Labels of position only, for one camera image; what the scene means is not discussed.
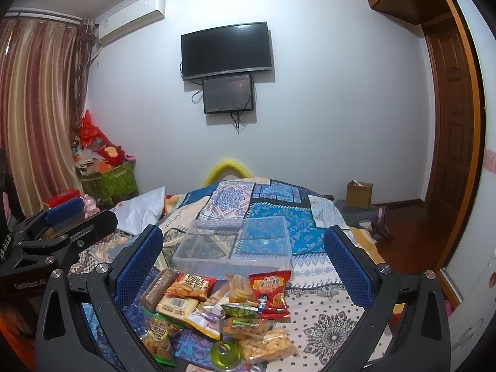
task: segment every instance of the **clear plastic box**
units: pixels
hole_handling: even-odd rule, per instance
[[[182,273],[225,280],[226,274],[247,276],[292,270],[286,219],[196,219],[172,258]]]

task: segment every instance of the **quilt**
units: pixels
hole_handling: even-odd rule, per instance
[[[158,222],[164,234],[163,249],[140,294],[160,269],[172,267],[172,256],[193,219],[274,216],[285,218],[293,252],[294,271],[286,296],[292,313],[288,327],[299,354],[252,369],[260,372],[318,372],[353,331],[364,309],[355,306],[348,296],[322,241],[325,228],[333,225],[340,226],[353,243],[354,236],[333,202],[316,192],[279,180],[252,178],[223,180],[179,196],[175,210]],[[71,272],[88,272],[100,262],[112,261],[135,239],[116,231],[81,253],[80,261]],[[138,336],[144,334],[140,294],[123,311]],[[91,305],[85,304],[84,310],[103,357],[119,366]],[[195,346],[205,347],[208,343],[193,333],[183,334],[182,339],[173,343],[176,355],[186,358],[195,367],[212,369],[208,351],[194,350]],[[390,341],[391,332],[386,328],[370,361],[380,358]]]

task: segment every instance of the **wooden door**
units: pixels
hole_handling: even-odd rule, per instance
[[[470,73],[452,17],[424,27],[436,91],[436,139],[426,197],[429,212],[452,227],[472,158],[474,113]]]

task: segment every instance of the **metal screw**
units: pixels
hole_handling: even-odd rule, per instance
[[[377,268],[379,268],[379,271],[383,274],[389,274],[391,272],[391,266],[386,263],[379,263]]]
[[[426,277],[429,278],[430,280],[435,280],[436,273],[433,272],[432,270],[426,270]]]
[[[62,275],[62,270],[60,270],[60,268],[58,268],[57,270],[53,270],[51,272],[50,277],[52,277],[53,279],[57,279],[61,275]]]
[[[98,266],[96,266],[96,272],[98,274],[106,273],[108,269],[109,269],[108,263],[100,263]]]

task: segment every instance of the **green lid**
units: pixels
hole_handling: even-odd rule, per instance
[[[240,348],[236,343],[217,341],[210,349],[210,359],[215,368],[229,371],[241,362]]]

